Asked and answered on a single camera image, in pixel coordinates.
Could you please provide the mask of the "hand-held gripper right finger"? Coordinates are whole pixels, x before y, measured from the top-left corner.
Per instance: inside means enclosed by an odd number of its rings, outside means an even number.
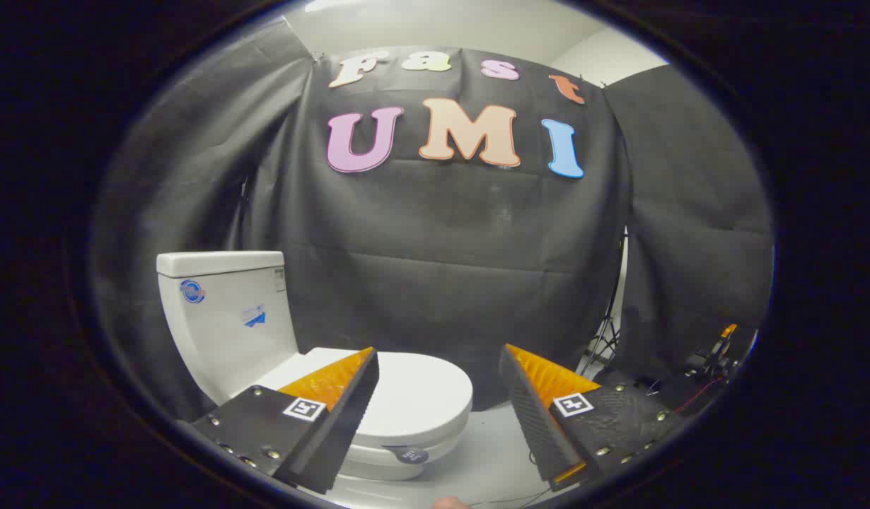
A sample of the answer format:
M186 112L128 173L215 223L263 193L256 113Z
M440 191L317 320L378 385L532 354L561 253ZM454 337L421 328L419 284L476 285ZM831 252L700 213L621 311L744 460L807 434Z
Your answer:
M553 491L622 476L686 424L630 385L600 385L506 344L499 374L542 480Z

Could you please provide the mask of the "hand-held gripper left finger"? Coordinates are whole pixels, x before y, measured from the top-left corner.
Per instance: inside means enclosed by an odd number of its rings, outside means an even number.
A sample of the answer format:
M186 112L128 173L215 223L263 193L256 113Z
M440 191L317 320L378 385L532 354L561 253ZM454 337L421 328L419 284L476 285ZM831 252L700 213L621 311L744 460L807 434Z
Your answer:
M273 389L252 385L190 422L195 432L279 482L334 486L379 381L375 348Z

